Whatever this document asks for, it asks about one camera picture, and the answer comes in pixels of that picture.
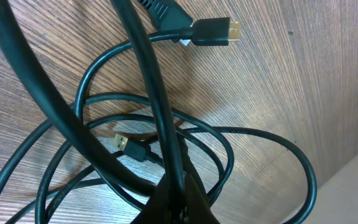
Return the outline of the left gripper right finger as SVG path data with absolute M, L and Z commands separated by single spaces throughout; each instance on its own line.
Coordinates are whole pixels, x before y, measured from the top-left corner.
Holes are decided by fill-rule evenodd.
M 217 224 L 211 212 L 204 185 L 188 155 L 188 146 L 182 136 L 178 137 L 181 160 L 185 171 L 185 200 L 187 202 L 188 223 Z

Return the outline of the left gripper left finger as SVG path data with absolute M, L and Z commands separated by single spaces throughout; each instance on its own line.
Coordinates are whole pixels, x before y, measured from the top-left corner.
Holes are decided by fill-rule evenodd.
M 154 194 L 131 224 L 169 224 L 172 222 L 166 176 L 160 179 Z

